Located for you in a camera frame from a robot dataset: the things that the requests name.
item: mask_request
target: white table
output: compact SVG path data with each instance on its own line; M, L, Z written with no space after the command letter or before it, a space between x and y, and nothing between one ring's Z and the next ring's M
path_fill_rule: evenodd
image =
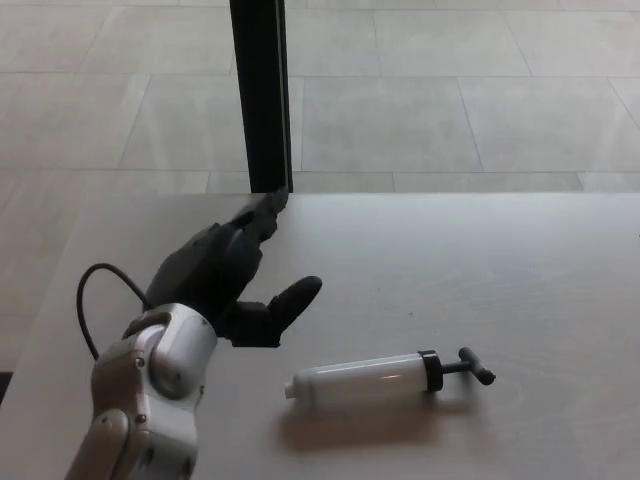
M62 478L91 416L92 361L74 294L90 264L146 286L244 196L96 202L57 269L0 409L0 478ZM207 373L196 480L632 479L640 472L639 195L298 195L243 298L324 288L279 349L222 341ZM91 279L99 349L139 305ZM437 401L300 417L295 370L469 345L490 387L445 379Z

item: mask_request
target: floor tile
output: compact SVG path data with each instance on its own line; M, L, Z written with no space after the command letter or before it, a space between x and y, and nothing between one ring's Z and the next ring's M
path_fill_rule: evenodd
M292 164L300 170L303 79L289 79ZM153 77L121 168L247 170L235 76Z
M1 6L0 71L77 71L108 13L105 7Z
M292 9L287 13L287 49L294 76L380 72L371 12Z
M249 172L210 172L209 193L251 193Z
M502 12L374 12L383 75L529 75Z
M613 88L640 125L640 78L610 78Z
M640 191L640 173L579 174L585 192L637 192Z
M147 76L29 74L9 81L18 80L11 99L0 99L0 166L118 165Z
M464 10L562 10L558 0L436 0L436 5Z
M232 49L228 9L114 7L83 70L226 74Z
M308 8L430 9L435 0L307 0Z
M24 172L0 214L0 314L38 313L84 199L202 193L207 172Z
M450 78L306 78L303 170L480 170Z
M485 171L640 170L640 130L607 79L462 78Z
M640 75L640 25L629 13L506 15L534 75Z
M627 12L640 10L638 0L560 0L565 10Z
M393 192L390 173L294 172L296 193L384 193Z
M575 173L394 173L396 192L581 191Z
M14 372L35 318L0 315L0 372Z

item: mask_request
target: robotic hand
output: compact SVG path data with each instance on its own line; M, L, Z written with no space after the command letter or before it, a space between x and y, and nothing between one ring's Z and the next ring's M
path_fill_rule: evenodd
M93 369L93 421L67 480L186 480L197 456L195 410L217 337L278 347L322 286L306 277L269 305L239 302L260 243L276 230L288 193L268 194L171 254L153 278L150 308Z
M288 195L285 189L267 194L229 223L196 234L160 266L146 294L149 302L193 308L234 347L278 347L280 335L313 301L322 281L305 277L269 305L238 297L258 271L260 244L276 231Z

